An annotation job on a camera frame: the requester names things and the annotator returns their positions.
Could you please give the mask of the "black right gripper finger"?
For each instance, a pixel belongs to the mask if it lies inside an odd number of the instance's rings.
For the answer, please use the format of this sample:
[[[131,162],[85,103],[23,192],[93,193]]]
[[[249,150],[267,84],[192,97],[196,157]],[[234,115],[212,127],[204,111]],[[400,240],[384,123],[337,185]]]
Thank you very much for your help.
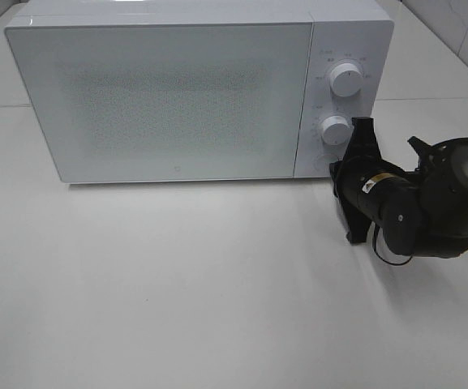
[[[380,148],[377,142],[374,119],[354,117],[351,119],[353,132],[346,147],[343,162],[354,158],[380,159]]]
[[[346,223],[348,227],[346,239],[351,245],[365,243],[367,241],[372,219],[369,219],[363,214],[352,214],[346,216]]]

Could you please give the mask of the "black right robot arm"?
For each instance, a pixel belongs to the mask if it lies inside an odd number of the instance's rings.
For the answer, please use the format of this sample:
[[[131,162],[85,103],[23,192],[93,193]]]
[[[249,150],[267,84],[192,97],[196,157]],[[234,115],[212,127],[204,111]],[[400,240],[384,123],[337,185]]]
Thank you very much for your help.
[[[342,160],[329,166],[346,239],[383,237],[389,250],[413,257],[456,258],[468,250],[468,137],[408,143],[418,165],[405,171],[385,160],[372,118],[353,118]]]

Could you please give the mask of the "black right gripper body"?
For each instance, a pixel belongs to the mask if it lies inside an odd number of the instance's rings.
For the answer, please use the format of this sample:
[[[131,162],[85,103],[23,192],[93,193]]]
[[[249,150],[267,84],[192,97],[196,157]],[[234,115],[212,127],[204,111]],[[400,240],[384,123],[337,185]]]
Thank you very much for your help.
[[[375,186],[384,168],[370,160],[357,160],[348,164],[342,161],[329,166],[337,199],[347,220],[381,218],[381,200],[374,194]]]

